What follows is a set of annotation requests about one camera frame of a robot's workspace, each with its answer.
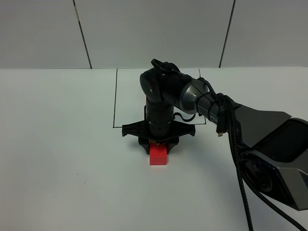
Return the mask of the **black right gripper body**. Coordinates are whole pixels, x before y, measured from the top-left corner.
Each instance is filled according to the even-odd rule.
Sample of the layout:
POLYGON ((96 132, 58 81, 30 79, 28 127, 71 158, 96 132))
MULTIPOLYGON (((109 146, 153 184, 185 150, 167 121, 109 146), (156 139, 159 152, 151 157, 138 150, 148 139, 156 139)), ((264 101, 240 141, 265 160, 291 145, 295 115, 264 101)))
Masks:
POLYGON ((178 121, 171 121, 165 124, 149 123, 146 120, 123 125, 122 136, 133 135, 138 137, 138 143, 146 153, 150 153, 150 143, 165 144, 167 152, 178 145, 179 137, 184 135, 195 135, 195 125, 178 121))

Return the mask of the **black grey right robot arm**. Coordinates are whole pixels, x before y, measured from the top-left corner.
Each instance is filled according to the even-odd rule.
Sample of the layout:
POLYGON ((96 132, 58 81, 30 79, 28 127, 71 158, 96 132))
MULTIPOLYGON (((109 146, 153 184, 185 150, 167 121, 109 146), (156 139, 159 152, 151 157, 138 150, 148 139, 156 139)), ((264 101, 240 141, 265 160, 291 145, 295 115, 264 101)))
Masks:
POLYGON ((149 151, 151 141, 169 149, 179 137, 195 134, 187 120, 175 120, 174 109, 207 118, 219 136, 230 133, 235 122, 235 147, 244 181, 260 193, 296 210, 308 207, 308 123, 285 112, 260 111, 232 102, 215 93, 204 79, 183 74, 174 64, 152 60, 140 76, 146 96, 144 120, 122 127, 123 135, 138 137, 149 151))

